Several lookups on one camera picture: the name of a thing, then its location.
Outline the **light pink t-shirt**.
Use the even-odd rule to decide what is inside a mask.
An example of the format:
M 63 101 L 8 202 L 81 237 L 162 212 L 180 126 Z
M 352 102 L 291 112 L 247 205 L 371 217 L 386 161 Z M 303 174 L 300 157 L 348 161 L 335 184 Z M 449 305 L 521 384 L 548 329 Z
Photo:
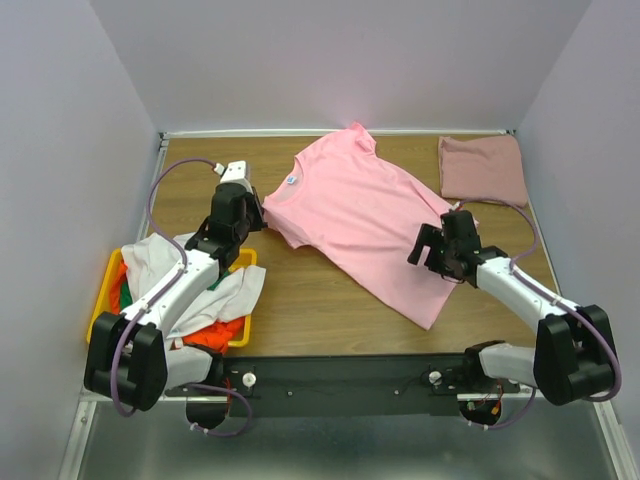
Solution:
M 263 201 L 268 226 L 294 249 L 311 246 L 381 302 L 428 330 L 454 289 L 407 260 L 422 225 L 450 203 L 378 157 L 359 123 L 314 141 Z

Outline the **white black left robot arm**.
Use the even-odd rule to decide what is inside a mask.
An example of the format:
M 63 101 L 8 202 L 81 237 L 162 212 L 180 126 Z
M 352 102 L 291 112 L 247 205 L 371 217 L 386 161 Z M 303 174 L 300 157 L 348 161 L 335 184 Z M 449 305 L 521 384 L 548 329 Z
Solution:
M 207 379 L 213 355 L 194 347 L 173 350 L 169 334 L 196 298 L 236 261 L 248 235 L 265 226 L 257 192 L 249 183 L 220 183 L 210 215 L 170 271 L 121 313 L 103 312 L 95 320 L 85 388 L 111 398 L 128 417 L 149 410 L 169 389 Z

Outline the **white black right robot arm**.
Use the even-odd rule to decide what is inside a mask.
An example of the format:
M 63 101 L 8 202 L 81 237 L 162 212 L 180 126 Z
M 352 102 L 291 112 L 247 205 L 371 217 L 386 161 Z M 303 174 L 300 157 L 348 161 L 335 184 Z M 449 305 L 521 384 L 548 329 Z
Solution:
M 563 298 L 502 249 L 482 245 L 470 212 L 452 210 L 442 215 L 440 226 L 422 225 L 408 261 L 486 292 L 534 331 L 532 348 L 504 341 L 468 348 L 465 374 L 471 381 L 513 380 L 539 390 L 556 406 L 607 401 L 620 391 L 622 374 L 607 313 Z

